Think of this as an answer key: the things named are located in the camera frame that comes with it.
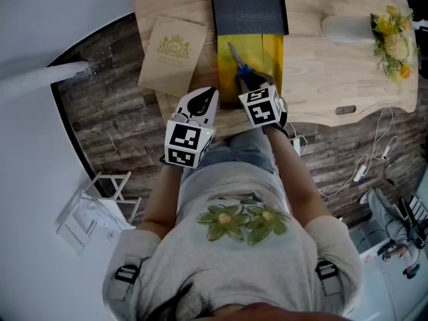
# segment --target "white pole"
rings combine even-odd
[[[32,72],[12,76],[0,80],[0,104],[16,98],[26,92],[48,86],[51,83],[72,78],[78,72],[88,69],[89,63],[85,61],[62,64]]]

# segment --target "table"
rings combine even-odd
[[[158,15],[206,25],[207,39],[189,91],[218,86],[211,0],[133,1],[144,50]],[[284,39],[282,96],[288,105],[289,121],[336,126],[359,121],[387,106],[414,111],[416,61],[412,78],[397,86],[376,69],[372,45],[334,43],[322,35],[325,17],[386,13],[386,5],[409,12],[406,0],[286,0],[290,34]],[[163,118],[168,120],[179,99],[161,92],[156,96]],[[356,111],[338,116],[335,109],[340,106],[356,106]],[[242,110],[218,111],[215,126],[220,138],[251,128]]]

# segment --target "green flower print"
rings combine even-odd
[[[251,229],[248,237],[248,243],[255,245],[265,239],[271,230],[276,235],[284,234],[287,231],[286,222],[289,217],[282,215],[279,211],[269,207],[248,206],[249,211],[254,218],[246,224],[246,228]]]
[[[226,233],[230,238],[241,243],[244,238],[239,226],[246,225],[250,218],[249,215],[238,213],[239,209],[239,205],[210,206],[209,213],[200,214],[197,222],[210,225],[207,234],[209,241],[220,239]]]

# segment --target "brown envelope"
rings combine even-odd
[[[158,17],[138,84],[178,97],[187,94],[206,35],[205,26]]]

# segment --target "short sleeve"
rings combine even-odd
[[[114,250],[113,256],[108,264],[102,295],[104,305],[113,313],[119,321],[136,320],[136,299],[139,295],[141,277],[149,259],[153,256],[161,239],[150,231],[132,229],[123,231]],[[133,271],[121,269],[121,276],[125,279],[116,279],[115,275],[119,268],[124,265],[134,265],[140,268],[136,271],[133,282]]]
[[[342,315],[349,313],[362,291],[362,262],[347,226],[334,217],[322,216],[309,222],[305,231],[318,250],[316,309]]]

